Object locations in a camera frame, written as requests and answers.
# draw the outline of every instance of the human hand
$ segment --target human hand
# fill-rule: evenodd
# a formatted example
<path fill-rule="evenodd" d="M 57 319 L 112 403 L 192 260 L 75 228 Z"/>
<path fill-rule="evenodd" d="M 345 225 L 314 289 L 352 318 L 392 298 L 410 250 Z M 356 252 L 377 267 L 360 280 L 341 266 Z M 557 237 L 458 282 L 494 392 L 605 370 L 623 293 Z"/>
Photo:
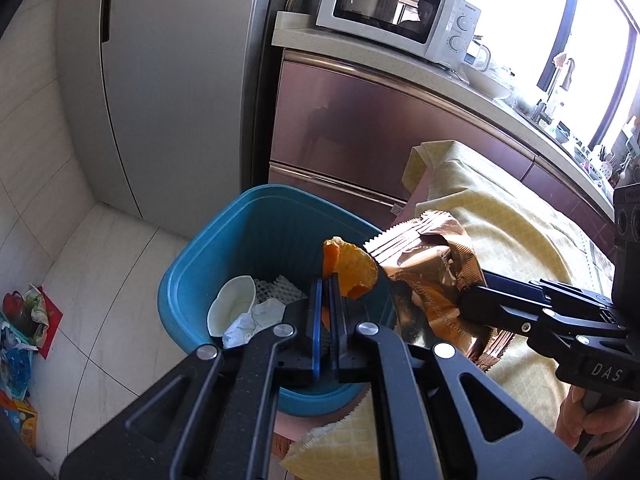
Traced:
<path fill-rule="evenodd" d="M 581 400 L 584 389 L 572 386 L 560 406 L 555 434 L 570 448 L 574 448 L 583 431 L 600 435 L 594 449 L 604 447 L 622 437 L 638 416 L 638 402 L 622 400 L 607 408 L 587 414 Z"/>

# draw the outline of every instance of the white bowl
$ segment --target white bowl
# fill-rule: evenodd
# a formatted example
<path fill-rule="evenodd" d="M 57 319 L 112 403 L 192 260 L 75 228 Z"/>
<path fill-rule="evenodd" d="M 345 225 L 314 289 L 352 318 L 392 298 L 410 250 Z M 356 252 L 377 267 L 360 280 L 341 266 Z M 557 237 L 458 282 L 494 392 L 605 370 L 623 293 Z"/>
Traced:
<path fill-rule="evenodd" d="M 482 92 L 491 99 L 506 99 L 511 95 L 511 89 L 508 86 L 497 82 L 484 72 L 480 72 L 470 65 L 463 65 L 462 71 L 465 73 L 466 78 L 469 79 L 469 86 Z"/>
<path fill-rule="evenodd" d="M 212 337 L 222 337 L 240 314 L 255 303 L 255 283 L 251 276 L 238 276 L 226 282 L 207 313 L 207 329 Z"/>

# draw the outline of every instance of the white paper cup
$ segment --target white paper cup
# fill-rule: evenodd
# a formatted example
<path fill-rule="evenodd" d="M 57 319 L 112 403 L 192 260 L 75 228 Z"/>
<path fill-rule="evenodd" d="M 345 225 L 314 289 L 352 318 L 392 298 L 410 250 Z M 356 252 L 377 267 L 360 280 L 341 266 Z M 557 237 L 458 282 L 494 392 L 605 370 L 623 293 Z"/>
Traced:
<path fill-rule="evenodd" d="M 251 276 L 238 276 L 226 282 L 207 314 L 207 329 L 212 337 L 222 337 L 235 319 L 249 312 L 255 303 L 255 283 Z"/>

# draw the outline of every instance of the gold foil wrapper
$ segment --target gold foil wrapper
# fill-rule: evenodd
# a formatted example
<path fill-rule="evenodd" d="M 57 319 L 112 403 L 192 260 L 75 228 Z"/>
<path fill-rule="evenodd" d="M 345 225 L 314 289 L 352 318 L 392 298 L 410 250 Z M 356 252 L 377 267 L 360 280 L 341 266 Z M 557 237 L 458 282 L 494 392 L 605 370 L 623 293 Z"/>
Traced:
<path fill-rule="evenodd" d="M 500 359 L 513 334 L 467 322 L 456 306 L 462 291 L 486 283 L 471 238 L 450 213 L 425 211 L 364 247 L 392 281 L 402 339 L 425 346 L 428 324 L 482 370 Z"/>

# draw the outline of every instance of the yellow cloth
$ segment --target yellow cloth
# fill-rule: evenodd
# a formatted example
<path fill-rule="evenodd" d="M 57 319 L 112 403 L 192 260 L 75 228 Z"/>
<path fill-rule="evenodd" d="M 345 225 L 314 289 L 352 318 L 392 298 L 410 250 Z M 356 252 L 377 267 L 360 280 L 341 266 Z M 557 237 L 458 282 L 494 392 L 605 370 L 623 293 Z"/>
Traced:
<path fill-rule="evenodd" d="M 612 266 L 582 230 L 484 156 L 455 141 L 425 142 L 412 149 L 404 171 L 410 192 L 424 171 L 431 173 L 430 189 L 416 215 L 451 212 L 471 236 L 483 269 L 610 295 Z M 556 367 L 517 336 L 488 375 L 553 431 L 568 391 Z M 292 444 L 282 466 L 303 480 L 379 478 L 371 396 L 343 420 Z"/>

